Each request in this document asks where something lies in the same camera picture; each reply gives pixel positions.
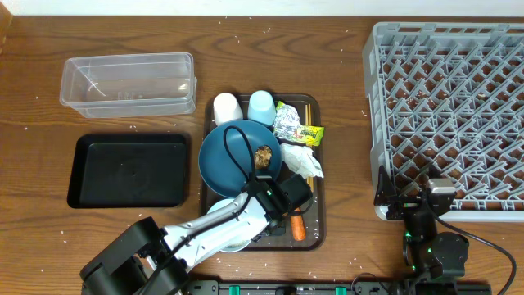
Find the orange carrot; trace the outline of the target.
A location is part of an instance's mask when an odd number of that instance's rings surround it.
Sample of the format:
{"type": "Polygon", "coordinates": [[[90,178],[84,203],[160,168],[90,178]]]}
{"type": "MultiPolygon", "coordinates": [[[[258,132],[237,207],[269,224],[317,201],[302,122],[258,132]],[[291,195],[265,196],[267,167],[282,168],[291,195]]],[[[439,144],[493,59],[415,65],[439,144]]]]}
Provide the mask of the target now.
{"type": "Polygon", "coordinates": [[[296,241],[299,242],[305,239],[305,224],[299,207],[294,210],[294,214],[291,216],[291,230],[296,241]]]}

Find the brown dried mushroom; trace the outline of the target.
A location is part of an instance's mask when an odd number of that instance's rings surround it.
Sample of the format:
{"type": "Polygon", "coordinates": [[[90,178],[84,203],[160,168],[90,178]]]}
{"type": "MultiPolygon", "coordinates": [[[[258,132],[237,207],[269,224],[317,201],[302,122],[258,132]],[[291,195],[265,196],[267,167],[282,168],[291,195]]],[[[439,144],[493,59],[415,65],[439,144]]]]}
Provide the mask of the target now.
{"type": "Polygon", "coordinates": [[[263,145],[257,148],[255,151],[255,168],[257,170],[267,170],[273,156],[272,149],[263,145]]]}

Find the dark blue plate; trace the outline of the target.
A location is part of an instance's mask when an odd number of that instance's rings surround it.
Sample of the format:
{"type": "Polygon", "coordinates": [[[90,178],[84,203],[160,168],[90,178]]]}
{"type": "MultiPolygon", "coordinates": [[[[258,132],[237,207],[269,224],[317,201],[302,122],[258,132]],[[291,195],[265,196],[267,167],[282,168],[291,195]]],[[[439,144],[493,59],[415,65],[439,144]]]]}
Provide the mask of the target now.
{"type": "Polygon", "coordinates": [[[198,165],[202,179],[212,191],[226,198],[235,198],[251,173],[250,156],[267,145],[273,156],[267,170],[257,175],[276,179],[282,167],[280,145],[273,133],[252,120],[233,120],[213,129],[203,140],[198,165]]]}

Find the light blue bowl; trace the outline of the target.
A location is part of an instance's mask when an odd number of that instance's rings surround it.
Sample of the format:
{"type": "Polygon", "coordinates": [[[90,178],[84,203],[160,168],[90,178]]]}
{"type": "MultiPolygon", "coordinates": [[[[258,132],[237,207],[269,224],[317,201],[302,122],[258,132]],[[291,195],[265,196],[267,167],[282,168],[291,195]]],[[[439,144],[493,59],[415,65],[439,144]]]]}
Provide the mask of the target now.
{"type": "MultiPolygon", "coordinates": [[[[221,209],[221,208],[227,206],[232,201],[233,201],[232,199],[220,200],[220,201],[216,202],[214,205],[212,205],[210,207],[210,209],[207,211],[207,213],[212,213],[214,211],[217,211],[218,209],[221,209]]],[[[250,239],[244,240],[244,241],[241,241],[241,242],[237,242],[237,243],[233,243],[233,244],[230,244],[227,247],[223,248],[221,250],[221,252],[226,252],[226,253],[239,252],[242,249],[244,249],[245,247],[247,247],[250,243],[251,243],[250,239]]]]}

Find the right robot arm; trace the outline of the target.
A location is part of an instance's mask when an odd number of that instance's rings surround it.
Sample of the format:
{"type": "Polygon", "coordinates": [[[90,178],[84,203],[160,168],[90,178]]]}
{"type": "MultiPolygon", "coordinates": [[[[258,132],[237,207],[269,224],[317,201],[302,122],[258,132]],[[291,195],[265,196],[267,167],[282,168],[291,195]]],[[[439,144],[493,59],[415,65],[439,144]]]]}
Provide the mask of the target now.
{"type": "Polygon", "coordinates": [[[388,288],[389,294],[457,294],[456,280],[465,275],[469,241],[461,234],[440,232],[438,218],[450,211],[456,196],[450,179],[430,178],[415,196],[400,196],[384,167],[378,171],[373,204],[386,206],[388,220],[405,226],[403,256],[413,275],[388,288]]]}

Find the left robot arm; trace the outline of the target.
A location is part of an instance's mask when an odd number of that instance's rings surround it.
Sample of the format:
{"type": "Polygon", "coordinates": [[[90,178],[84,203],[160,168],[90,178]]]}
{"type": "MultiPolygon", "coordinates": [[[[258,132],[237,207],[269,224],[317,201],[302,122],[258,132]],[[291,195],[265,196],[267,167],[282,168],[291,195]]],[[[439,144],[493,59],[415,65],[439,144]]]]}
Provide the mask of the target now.
{"type": "Polygon", "coordinates": [[[80,272],[84,294],[175,294],[190,271],[226,247],[252,240],[307,208],[314,197],[300,175],[278,184],[248,181],[228,205],[195,220],[159,227],[147,217],[130,225],[80,272]]]}

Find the grey dishwasher rack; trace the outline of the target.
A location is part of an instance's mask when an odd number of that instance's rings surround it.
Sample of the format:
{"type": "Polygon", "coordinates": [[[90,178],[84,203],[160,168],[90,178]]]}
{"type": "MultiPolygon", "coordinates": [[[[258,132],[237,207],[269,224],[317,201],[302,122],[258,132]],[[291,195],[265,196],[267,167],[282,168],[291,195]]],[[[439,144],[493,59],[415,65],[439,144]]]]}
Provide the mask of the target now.
{"type": "Polygon", "coordinates": [[[413,195],[435,167],[447,221],[523,219],[523,27],[379,22],[363,50],[371,171],[413,195]]]}

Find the black waste tray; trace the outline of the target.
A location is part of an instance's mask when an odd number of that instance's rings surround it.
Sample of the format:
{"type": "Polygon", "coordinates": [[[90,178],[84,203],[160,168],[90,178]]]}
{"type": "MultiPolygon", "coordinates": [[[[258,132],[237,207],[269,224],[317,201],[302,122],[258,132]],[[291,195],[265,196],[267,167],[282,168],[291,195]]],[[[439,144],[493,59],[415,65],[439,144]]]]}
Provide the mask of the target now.
{"type": "Polygon", "coordinates": [[[186,199],[182,134],[85,134],[75,146],[67,203],[74,209],[177,207],[186,199]]]}

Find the crumpled white napkin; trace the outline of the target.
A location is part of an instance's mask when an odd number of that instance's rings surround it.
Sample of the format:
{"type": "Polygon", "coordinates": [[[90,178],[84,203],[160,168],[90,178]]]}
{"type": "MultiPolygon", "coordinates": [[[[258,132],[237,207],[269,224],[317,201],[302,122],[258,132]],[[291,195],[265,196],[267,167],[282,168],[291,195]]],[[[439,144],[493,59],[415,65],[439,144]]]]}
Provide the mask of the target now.
{"type": "Polygon", "coordinates": [[[319,161],[314,157],[310,147],[282,143],[280,145],[282,160],[289,170],[303,178],[323,178],[323,170],[319,161]]]}

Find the yellow green snack wrapper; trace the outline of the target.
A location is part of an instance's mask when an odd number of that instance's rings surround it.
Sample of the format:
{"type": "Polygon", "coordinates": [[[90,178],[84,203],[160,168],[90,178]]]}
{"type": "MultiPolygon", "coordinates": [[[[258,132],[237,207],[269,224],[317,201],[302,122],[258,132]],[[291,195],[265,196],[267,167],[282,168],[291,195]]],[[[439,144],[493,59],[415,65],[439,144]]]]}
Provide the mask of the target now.
{"type": "Polygon", "coordinates": [[[296,131],[296,140],[293,143],[303,143],[310,146],[319,146],[323,137],[324,128],[312,125],[303,125],[296,131]]]}

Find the crumpled aluminium foil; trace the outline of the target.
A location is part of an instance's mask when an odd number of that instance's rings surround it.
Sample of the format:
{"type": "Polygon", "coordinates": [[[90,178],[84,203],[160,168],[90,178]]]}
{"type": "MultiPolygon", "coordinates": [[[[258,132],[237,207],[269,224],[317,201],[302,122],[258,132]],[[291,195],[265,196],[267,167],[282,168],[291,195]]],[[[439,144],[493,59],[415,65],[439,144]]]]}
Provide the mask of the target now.
{"type": "Polygon", "coordinates": [[[273,134],[288,141],[296,140],[296,131],[301,127],[298,111],[291,105],[279,102],[273,123],[273,134]]]}

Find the dark brown serving tray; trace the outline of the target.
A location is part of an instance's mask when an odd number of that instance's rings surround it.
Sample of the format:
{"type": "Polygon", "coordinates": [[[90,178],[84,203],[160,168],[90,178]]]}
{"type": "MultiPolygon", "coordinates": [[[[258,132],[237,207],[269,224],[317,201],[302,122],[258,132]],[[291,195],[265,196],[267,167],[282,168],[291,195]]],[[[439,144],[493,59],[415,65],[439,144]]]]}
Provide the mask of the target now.
{"type": "MultiPolygon", "coordinates": [[[[293,106],[297,109],[300,120],[303,122],[303,116],[306,114],[306,107],[311,109],[311,120],[313,125],[321,125],[320,107],[317,101],[306,94],[272,94],[276,102],[283,101],[287,105],[293,106]]],[[[237,94],[236,98],[239,101],[244,115],[247,115],[248,101],[250,94],[237,94]]],[[[205,120],[204,120],[204,138],[216,128],[214,122],[213,99],[206,104],[205,120]]],[[[314,156],[323,164],[323,148],[313,147],[314,156]]],[[[291,171],[283,163],[281,172],[277,178],[278,182],[285,180],[291,175],[291,171]]],[[[320,247],[326,236],[325,225],[325,193],[324,180],[321,178],[314,178],[313,180],[313,205],[301,217],[304,221],[305,239],[303,241],[296,241],[293,238],[291,229],[291,220],[289,217],[285,219],[282,226],[278,230],[274,230],[271,234],[261,233],[258,240],[250,242],[243,250],[243,252],[290,252],[290,251],[313,251],[320,247]]],[[[204,180],[201,181],[201,200],[199,213],[203,216],[207,211],[218,201],[226,199],[219,194],[213,192],[204,180]]]]}

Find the light blue plastic cup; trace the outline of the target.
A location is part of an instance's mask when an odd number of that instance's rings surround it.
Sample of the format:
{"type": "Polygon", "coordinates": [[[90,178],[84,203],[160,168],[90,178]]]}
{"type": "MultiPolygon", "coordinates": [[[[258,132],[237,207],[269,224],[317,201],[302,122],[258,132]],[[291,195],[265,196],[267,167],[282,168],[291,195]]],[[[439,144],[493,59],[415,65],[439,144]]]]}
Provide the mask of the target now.
{"type": "Polygon", "coordinates": [[[264,90],[254,92],[249,99],[247,118],[265,126],[274,123],[276,108],[273,96],[264,90]]]}

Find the clear plastic bin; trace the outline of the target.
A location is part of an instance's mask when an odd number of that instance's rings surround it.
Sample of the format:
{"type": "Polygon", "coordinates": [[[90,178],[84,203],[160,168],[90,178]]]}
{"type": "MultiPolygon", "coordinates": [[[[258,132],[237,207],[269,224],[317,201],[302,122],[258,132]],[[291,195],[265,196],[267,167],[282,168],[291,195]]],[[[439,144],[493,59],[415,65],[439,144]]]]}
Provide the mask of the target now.
{"type": "Polygon", "coordinates": [[[172,116],[196,110],[188,52],[74,57],[65,62],[59,101],[85,118],[172,116]]]}

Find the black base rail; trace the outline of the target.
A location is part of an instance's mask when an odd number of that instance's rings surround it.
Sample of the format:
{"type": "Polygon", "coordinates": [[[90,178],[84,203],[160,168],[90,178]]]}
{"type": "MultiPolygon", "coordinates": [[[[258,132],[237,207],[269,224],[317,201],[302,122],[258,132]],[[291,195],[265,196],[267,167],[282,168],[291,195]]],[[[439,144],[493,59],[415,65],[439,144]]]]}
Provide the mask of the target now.
{"type": "Polygon", "coordinates": [[[406,288],[403,282],[356,281],[349,284],[309,284],[196,280],[190,282],[180,293],[183,295],[489,295],[492,294],[492,290],[490,285],[486,284],[424,283],[406,288]]]}

